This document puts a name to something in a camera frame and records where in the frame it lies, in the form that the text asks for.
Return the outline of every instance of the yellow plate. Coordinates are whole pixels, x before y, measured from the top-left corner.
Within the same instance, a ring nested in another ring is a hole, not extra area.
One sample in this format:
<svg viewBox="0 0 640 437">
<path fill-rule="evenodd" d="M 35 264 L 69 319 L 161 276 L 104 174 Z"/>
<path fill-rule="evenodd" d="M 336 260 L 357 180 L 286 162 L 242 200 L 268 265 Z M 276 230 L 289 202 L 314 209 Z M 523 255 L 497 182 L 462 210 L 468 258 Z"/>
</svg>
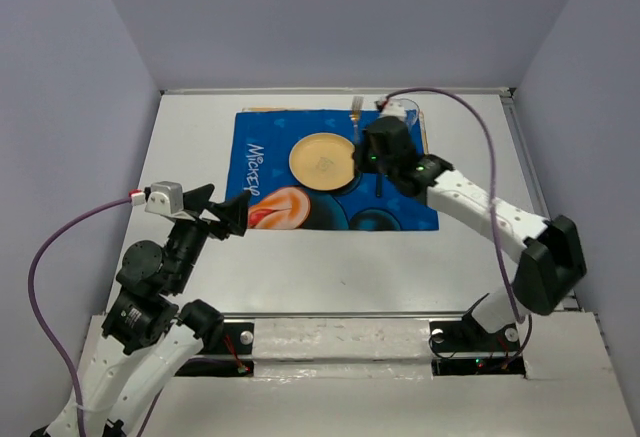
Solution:
<svg viewBox="0 0 640 437">
<path fill-rule="evenodd" d="M 353 180 L 353 144 L 337 134 L 311 134 L 289 154 L 293 176 L 314 190 L 335 190 Z"/>
</svg>

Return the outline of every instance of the cartoon ear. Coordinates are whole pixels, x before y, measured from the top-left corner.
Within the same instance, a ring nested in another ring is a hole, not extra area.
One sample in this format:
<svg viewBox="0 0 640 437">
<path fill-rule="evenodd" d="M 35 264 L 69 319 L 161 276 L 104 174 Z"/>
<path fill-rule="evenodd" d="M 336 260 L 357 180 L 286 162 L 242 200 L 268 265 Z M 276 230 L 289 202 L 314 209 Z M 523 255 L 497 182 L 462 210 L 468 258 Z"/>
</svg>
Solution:
<svg viewBox="0 0 640 437">
<path fill-rule="evenodd" d="M 307 191 L 311 202 L 309 216 L 301 229 L 348 230 L 347 214 L 338 201 L 327 193 Z"/>
<path fill-rule="evenodd" d="M 351 230 L 402 230 L 402 226 L 395 216 L 382 209 L 361 210 L 349 221 Z"/>
<path fill-rule="evenodd" d="M 309 215 L 310 206 L 303 189 L 281 187 L 249 208 L 249 225 L 255 229 L 297 229 Z"/>
</svg>

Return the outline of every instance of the white wall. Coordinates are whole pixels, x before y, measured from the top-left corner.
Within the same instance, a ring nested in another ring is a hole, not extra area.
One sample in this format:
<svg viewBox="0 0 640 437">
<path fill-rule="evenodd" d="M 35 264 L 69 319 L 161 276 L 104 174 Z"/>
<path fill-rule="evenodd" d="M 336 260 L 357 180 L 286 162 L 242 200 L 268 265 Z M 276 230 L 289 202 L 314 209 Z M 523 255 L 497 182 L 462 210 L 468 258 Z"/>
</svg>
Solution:
<svg viewBox="0 0 640 437">
<path fill-rule="evenodd" d="M 113 0 L 160 88 L 515 86 L 566 0 Z"/>
<path fill-rule="evenodd" d="M 158 92 L 110 0 L 0 0 L 0 22 L 0 434 L 26 436 L 70 390 L 29 308 L 30 259 L 63 223 L 137 183 Z M 82 225 L 42 262 L 42 307 L 76 359 L 128 215 Z"/>
<path fill-rule="evenodd" d="M 516 93 L 552 213 L 578 223 L 600 313 L 640 431 L 640 0 L 570 0 Z"/>
</svg>

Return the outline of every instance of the purple cable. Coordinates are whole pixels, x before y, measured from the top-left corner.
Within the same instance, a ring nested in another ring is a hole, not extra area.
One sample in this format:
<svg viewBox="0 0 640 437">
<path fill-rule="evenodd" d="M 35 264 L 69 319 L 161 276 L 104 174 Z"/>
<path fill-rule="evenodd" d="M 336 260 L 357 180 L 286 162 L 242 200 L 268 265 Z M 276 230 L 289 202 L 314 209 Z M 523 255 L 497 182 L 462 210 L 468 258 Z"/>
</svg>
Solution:
<svg viewBox="0 0 640 437">
<path fill-rule="evenodd" d="M 156 408 L 156 404 L 158 403 L 158 399 L 160 398 L 161 393 L 162 393 L 162 389 L 160 389 L 160 392 L 158 392 L 156 396 L 153 398 L 153 400 L 151 401 L 149 410 L 147 410 L 147 415 L 144 416 L 144 420 L 140 425 L 140 430 L 138 430 L 136 437 L 142 437 L 142 433 L 144 432 L 144 429 L 147 427 L 147 424 L 149 423 L 149 419 L 151 419 L 151 414 L 153 413 L 153 409 Z"/>
<path fill-rule="evenodd" d="M 518 307 L 516 305 L 516 297 L 513 295 L 513 289 L 511 288 L 511 283 L 509 282 L 509 276 L 507 275 L 507 269 L 504 265 L 504 257 L 502 256 L 502 245 L 500 242 L 500 231 L 498 229 L 498 217 L 496 216 L 496 152 L 493 147 L 493 139 L 491 139 L 491 135 L 489 134 L 489 128 L 487 127 L 486 122 L 480 114 L 474 109 L 467 101 L 463 98 L 458 97 L 456 94 L 448 92 L 446 90 L 437 89 L 435 87 L 410 87 L 408 89 L 401 89 L 391 92 L 387 94 L 385 99 L 389 101 L 389 99 L 396 97 L 401 94 L 411 94 L 415 92 L 430 92 L 433 94 L 440 94 L 446 97 L 449 97 L 459 104 L 463 105 L 469 112 L 473 114 L 473 116 L 480 124 L 482 128 L 482 132 L 484 132 L 484 136 L 487 139 L 487 146 L 489 147 L 489 160 L 491 165 L 490 171 L 490 184 L 489 184 L 489 219 L 491 220 L 491 235 L 493 236 L 493 245 L 496 251 L 496 257 L 498 259 L 498 267 L 500 268 L 500 275 L 502 276 L 502 281 L 504 283 L 505 289 L 507 291 L 507 296 L 509 297 L 509 303 L 511 304 L 511 310 L 513 311 L 513 315 L 516 318 L 516 322 L 519 324 L 524 323 L 524 318 L 520 316 L 520 312 L 518 312 Z"/>
<path fill-rule="evenodd" d="M 78 414 L 78 433 L 80 434 L 80 437 L 87 437 L 87 432 L 84 427 L 84 411 L 82 410 L 83 400 L 82 400 L 82 389 L 80 388 L 80 379 L 78 378 L 78 373 L 76 371 L 75 366 L 73 365 L 73 361 L 71 360 L 71 357 L 69 357 L 69 354 L 65 350 L 62 343 L 60 343 L 60 341 L 54 335 L 53 331 L 51 330 L 46 320 L 44 319 L 44 316 L 42 315 L 42 311 L 40 310 L 40 307 L 38 306 L 38 300 L 36 299 L 36 290 L 35 290 L 36 268 L 38 267 L 38 263 L 42 258 L 42 254 L 44 254 L 44 252 L 49 248 L 51 244 L 53 244 L 53 242 L 55 242 L 55 240 L 58 237 L 64 234 L 71 227 L 82 222 L 85 219 L 88 219 L 89 217 L 95 214 L 102 212 L 103 210 L 111 209 L 112 207 L 117 207 L 118 205 L 129 204 L 129 203 L 131 203 L 130 197 L 127 197 L 125 199 L 114 200 L 113 202 L 109 202 L 108 204 L 104 204 L 104 205 L 101 205 L 100 207 L 96 207 L 95 209 L 90 210 L 89 212 L 82 214 L 79 217 L 76 217 L 68 224 L 65 224 L 60 229 L 58 229 L 51 237 L 49 237 L 44 242 L 44 244 L 42 244 L 42 246 L 38 249 L 38 252 L 36 252 L 36 255 L 33 257 L 33 260 L 31 261 L 31 267 L 29 267 L 29 277 L 27 279 L 27 287 L 29 291 L 29 303 L 31 304 L 33 315 L 35 315 L 36 320 L 38 321 L 38 324 L 40 324 L 40 327 L 46 334 L 47 338 L 56 348 L 56 350 L 60 354 L 60 357 L 62 357 L 62 360 L 64 360 L 64 364 L 67 366 L 67 370 L 69 371 L 69 375 L 71 376 L 73 392 L 76 395 L 76 403 L 78 404 L 78 407 L 76 410 Z"/>
<path fill-rule="evenodd" d="M 228 363 L 233 363 L 232 360 L 226 361 L 226 360 L 216 360 L 216 359 L 209 359 L 207 357 L 193 357 L 189 360 L 187 360 L 186 364 L 195 364 L 195 363 L 201 363 L 201 364 L 228 364 Z M 153 400 L 151 401 L 151 405 L 149 406 L 149 410 L 147 410 L 147 415 L 144 416 L 144 420 L 142 421 L 142 424 L 140 425 L 140 430 L 138 430 L 138 433 L 136 434 L 136 437 L 142 437 L 142 433 L 144 432 L 144 429 L 147 427 L 147 424 L 149 423 L 149 419 L 151 419 L 151 414 L 153 413 L 153 409 L 155 409 L 156 404 L 158 403 L 158 399 L 160 398 L 160 394 L 162 393 L 162 390 L 160 390 L 160 392 L 158 392 L 156 394 L 156 396 L 153 398 Z"/>
</svg>

